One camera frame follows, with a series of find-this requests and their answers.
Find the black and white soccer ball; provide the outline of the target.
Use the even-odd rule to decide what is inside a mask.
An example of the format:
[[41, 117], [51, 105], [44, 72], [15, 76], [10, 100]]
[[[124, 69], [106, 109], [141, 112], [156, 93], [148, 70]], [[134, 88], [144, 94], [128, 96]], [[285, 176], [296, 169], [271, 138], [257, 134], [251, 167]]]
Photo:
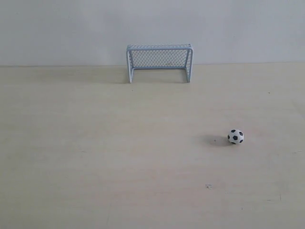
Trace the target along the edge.
[[227, 139], [231, 144], [238, 145], [244, 141], [244, 134], [239, 129], [232, 129], [228, 133]]

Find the small white soccer goal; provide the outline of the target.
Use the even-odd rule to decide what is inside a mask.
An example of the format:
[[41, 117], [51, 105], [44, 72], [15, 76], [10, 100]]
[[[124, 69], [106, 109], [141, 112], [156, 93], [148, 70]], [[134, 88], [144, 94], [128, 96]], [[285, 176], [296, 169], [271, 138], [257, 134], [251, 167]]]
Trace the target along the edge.
[[179, 69], [185, 70], [186, 81], [191, 82], [193, 69], [193, 46], [171, 45], [128, 45], [126, 63], [129, 83], [135, 70]]

